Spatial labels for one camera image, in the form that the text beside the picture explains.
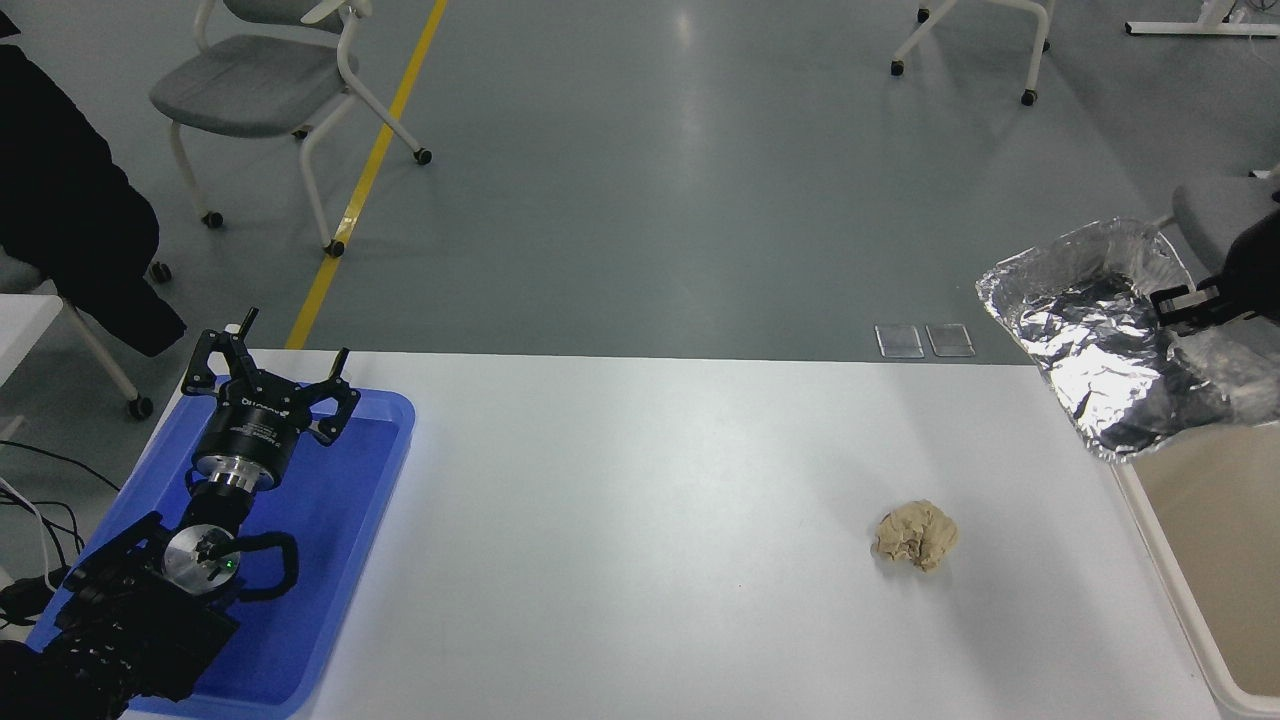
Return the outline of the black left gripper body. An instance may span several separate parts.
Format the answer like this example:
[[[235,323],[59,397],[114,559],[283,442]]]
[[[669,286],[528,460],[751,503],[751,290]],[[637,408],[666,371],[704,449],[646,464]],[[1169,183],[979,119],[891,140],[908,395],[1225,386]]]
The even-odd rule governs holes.
[[[255,465],[260,483],[279,483],[291,464],[308,410],[289,401],[283,406],[247,396],[219,400],[192,454],[192,465],[204,477],[234,461]]]

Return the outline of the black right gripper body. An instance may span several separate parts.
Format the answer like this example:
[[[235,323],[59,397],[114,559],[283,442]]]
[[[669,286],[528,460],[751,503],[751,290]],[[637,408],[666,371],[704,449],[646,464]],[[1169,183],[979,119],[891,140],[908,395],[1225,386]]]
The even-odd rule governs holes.
[[[1279,323],[1279,210],[1244,229],[1224,263],[1231,309]]]

